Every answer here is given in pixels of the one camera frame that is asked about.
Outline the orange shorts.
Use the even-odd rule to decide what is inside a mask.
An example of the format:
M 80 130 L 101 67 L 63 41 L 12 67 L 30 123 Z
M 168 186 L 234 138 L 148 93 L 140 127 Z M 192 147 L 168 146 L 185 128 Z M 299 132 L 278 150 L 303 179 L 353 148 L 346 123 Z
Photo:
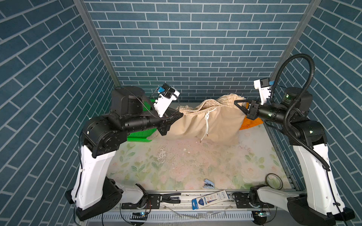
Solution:
M 261 125 L 263 123 L 264 122 L 260 118 L 257 118 L 255 120 L 251 120 L 251 119 L 248 119 L 247 116 L 245 116 L 245 118 L 243 120 L 243 123 L 242 123 L 242 125 L 240 127 L 240 130 L 250 129 L 252 127 L 256 127 L 258 125 Z

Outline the beige shorts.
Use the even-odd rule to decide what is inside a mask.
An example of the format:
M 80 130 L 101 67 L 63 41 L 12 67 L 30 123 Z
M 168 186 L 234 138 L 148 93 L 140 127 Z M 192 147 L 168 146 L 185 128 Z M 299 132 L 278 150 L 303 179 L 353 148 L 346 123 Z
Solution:
M 181 140 L 197 138 L 200 142 L 213 141 L 223 145 L 239 143 L 239 129 L 245 114 L 234 104 L 245 100 L 237 94 L 224 95 L 218 99 L 207 99 L 193 108 L 181 106 L 183 117 L 172 124 L 165 136 L 155 131 L 149 140 Z

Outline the green plastic basket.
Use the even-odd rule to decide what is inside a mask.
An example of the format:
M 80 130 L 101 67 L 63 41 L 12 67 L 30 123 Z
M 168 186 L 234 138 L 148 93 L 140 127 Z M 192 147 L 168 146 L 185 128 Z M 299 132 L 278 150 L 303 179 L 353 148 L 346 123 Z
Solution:
M 147 110 L 150 110 L 150 105 L 146 102 L 144 102 L 143 111 L 147 112 Z M 128 142 L 151 142 L 151 140 L 148 140 L 148 137 L 150 137 L 154 132 L 156 131 L 156 128 L 145 130 L 145 131 L 139 131 L 132 133 L 128 135 L 127 141 Z

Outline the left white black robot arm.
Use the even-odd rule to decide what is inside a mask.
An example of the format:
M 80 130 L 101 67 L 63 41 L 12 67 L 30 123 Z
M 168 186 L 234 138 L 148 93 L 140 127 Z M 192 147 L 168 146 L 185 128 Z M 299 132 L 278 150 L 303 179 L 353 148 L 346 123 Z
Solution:
M 78 157 L 80 168 L 74 188 L 65 198 L 74 205 L 74 221 L 84 221 L 129 203 L 133 208 L 150 212 L 155 203 L 140 185 L 122 185 L 107 177 L 112 158 L 120 145 L 135 132 L 156 129 L 166 135 L 183 114 L 171 108 L 178 101 L 179 91 L 163 84 L 151 102 L 142 88 L 116 87 L 112 91 L 110 112 L 92 117 L 80 132 Z

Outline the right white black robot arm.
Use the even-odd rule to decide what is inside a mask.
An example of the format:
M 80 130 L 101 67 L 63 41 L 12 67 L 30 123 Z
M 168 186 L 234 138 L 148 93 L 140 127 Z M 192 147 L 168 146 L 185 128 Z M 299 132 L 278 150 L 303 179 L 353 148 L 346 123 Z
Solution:
M 270 204 L 290 213 L 303 226 L 334 226 L 355 218 L 340 198 L 329 160 L 324 127 L 307 118 L 313 96 L 301 88 L 287 88 L 279 104 L 236 100 L 234 104 L 250 119 L 282 125 L 304 176 L 305 192 L 284 192 L 267 185 L 253 186 L 249 202 L 258 208 Z

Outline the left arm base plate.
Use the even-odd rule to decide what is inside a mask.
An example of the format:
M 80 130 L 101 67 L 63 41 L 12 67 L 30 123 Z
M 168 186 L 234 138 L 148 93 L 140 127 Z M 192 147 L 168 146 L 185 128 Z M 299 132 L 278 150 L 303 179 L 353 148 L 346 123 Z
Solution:
M 155 209 L 158 210 L 161 202 L 161 194 L 148 194 L 147 197 L 143 196 L 141 200 L 136 203 L 122 203 L 122 210 L 143 210 L 143 209 Z

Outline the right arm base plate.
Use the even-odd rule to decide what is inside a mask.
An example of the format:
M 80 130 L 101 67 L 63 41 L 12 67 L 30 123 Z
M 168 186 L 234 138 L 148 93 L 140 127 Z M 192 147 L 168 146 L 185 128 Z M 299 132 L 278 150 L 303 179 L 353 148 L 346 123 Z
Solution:
M 234 192 L 231 194 L 232 199 L 236 202 L 236 206 L 238 209 L 246 209 L 246 208 L 254 208 L 254 209 L 258 209 L 258 208 L 266 208 L 266 209 L 271 209 L 274 208 L 274 205 L 269 204 L 269 203 L 257 203 L 257 204 L 252 204 L 251 201 L 249 200 L 249 194 L 247 193 L 242 193 L 242 192 Z

